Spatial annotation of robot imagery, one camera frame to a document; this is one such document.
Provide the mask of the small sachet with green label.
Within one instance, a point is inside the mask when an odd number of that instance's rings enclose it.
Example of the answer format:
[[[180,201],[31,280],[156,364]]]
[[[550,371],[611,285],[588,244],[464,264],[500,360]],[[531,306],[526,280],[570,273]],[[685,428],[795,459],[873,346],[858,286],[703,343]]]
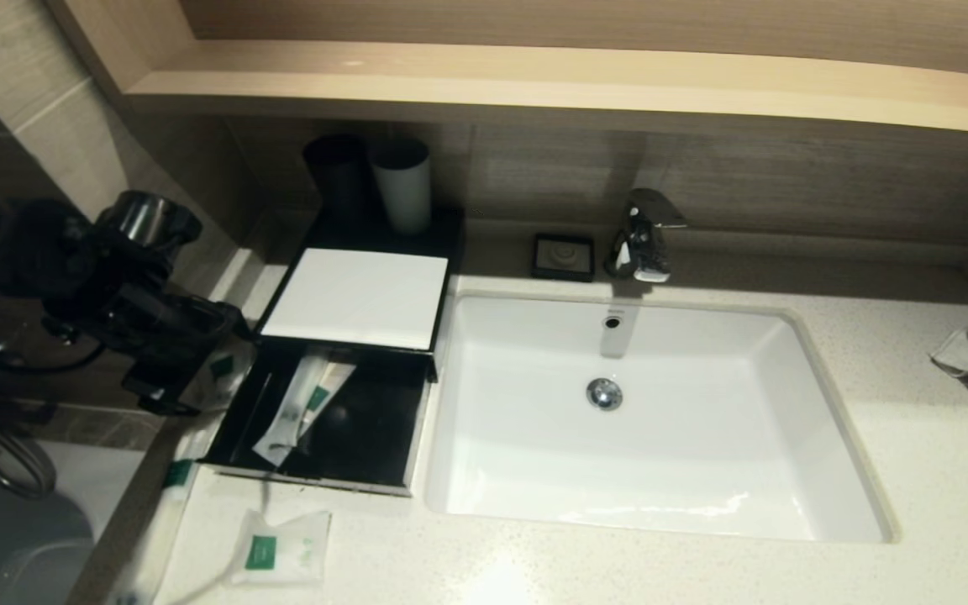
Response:
[[[255,359],[252,345],[216,350],[193,376],[183,401],[199,413],[226,409]]]

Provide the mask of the clear tube packet green label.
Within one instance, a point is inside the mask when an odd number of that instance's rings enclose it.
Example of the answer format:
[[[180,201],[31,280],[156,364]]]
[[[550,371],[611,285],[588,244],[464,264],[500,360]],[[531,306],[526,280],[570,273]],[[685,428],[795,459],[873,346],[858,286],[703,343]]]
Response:
[[[279,408],[253,451],[273,467],[280,467],[298,443],[298,430],[315,388],[329,364],[330,347],[311,347],[299,361]]]

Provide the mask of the black glossy box drawer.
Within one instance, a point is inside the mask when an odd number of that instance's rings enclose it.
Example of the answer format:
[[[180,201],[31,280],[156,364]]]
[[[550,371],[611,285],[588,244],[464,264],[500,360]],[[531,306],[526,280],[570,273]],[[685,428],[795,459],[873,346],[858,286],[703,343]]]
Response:
[[[234,477],[408,497],[429,356],[365,350],[333,402],[284,461],[254,451],[276,418],[306,345],[264,345],[201,462]]]

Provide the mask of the black plastic cup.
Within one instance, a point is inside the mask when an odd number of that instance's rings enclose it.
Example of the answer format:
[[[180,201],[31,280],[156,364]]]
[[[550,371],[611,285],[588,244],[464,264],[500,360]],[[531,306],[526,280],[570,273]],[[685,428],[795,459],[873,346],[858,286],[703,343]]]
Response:
[[[365,142],[353,134],[320,135],[304,145],[302,157],[326,210],[345,224],[373,218],[371,173]]]

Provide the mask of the black tray with white liner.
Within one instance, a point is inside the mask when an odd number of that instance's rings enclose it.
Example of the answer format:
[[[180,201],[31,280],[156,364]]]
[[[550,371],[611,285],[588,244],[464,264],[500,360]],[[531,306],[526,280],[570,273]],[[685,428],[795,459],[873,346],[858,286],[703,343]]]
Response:
[[[259,321],[261,337],[431,354],[465,215],[438,208],[421,234],[346,224],[322,211]]]

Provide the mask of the white paper packet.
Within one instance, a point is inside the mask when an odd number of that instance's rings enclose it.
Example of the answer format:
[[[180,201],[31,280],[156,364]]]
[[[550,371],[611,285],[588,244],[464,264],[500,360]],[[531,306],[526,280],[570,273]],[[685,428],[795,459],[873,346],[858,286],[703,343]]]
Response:
[[[331,359],[320,376],[318,384],[313,388],[306,412],[298,426],[297,437],[301,439],[318,420],[319,414],[333,401],[334,395],[341,390],[347,379],[356,371],[357,363],[350,359]]]

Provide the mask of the long clear toothbrush packet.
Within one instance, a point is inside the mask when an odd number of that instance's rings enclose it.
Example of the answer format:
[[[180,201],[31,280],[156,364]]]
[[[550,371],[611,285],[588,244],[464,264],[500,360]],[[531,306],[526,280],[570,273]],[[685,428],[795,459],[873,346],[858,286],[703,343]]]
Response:
[[[180,440],[162,480],[151,520],[108,594],[105,605],[154,605],[166,575],[186,502],[201,460],[211,447],[214,421],[189,429]]]

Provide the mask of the grey plastic cup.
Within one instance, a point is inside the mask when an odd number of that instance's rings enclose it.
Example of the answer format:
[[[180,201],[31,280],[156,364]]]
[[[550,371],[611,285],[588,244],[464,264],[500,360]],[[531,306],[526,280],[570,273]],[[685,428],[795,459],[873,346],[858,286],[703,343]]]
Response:
[[[431,223],[430,153],[412,138],[382,140],[370,150],[374,180],[396,233],[415,236]]]

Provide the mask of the flat sachet with green label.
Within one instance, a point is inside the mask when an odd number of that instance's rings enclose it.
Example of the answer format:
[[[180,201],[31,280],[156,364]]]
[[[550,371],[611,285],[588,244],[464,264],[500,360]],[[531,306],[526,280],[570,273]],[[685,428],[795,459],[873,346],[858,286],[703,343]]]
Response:
[[[319,586],[333,514],[314,512],[280,524],[258,510],[246,512],[227,568],[230,585]]]

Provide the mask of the black square soap dish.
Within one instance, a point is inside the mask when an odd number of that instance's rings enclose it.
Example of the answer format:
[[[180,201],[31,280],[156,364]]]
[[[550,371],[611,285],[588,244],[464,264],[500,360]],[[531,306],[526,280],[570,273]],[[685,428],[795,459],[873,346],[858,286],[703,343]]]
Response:
[[[536,234],[530,275],[534,279],[591,283],[595,278],[594,242],[585,237]]]

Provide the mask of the chrome sink drain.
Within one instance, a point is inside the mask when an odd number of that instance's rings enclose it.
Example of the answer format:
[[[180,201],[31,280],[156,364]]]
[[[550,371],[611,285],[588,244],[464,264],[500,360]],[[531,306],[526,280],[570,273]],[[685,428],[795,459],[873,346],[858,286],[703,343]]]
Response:
[[[611,379],[594,379],[587,384],[587,401],[603,411],[618,409],[623,403],[622,387]]]

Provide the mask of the chrome sink faucet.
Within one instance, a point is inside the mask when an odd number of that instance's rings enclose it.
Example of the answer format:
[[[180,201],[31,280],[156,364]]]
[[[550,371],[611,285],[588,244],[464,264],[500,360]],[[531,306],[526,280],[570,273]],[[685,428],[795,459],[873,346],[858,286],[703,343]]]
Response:
[[[657,189],[631,189],[626,197],[621,229],[602,267],[615,279],[666,283],[672,269],[664,231],[684,229],[687,218]]]

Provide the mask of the white ceramic sink basin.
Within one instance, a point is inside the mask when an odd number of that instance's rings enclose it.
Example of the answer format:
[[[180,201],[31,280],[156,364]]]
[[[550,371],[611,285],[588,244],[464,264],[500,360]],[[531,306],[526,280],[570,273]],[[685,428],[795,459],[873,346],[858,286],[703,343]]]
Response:
[[[890,522],[780,314],[467,296],[425,502],[496,519],[830,543]],[[587,401],[614,380],[618,409]]]

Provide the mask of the light wooden wall shelf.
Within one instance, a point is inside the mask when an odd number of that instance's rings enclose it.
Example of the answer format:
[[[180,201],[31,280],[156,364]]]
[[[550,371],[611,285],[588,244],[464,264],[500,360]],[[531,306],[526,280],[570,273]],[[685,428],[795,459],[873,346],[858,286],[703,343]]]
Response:
[[[685,119],[968,134],[968,74],[776,56],[196,39],[178,0],[46,0],[139,112],[666,131]]]

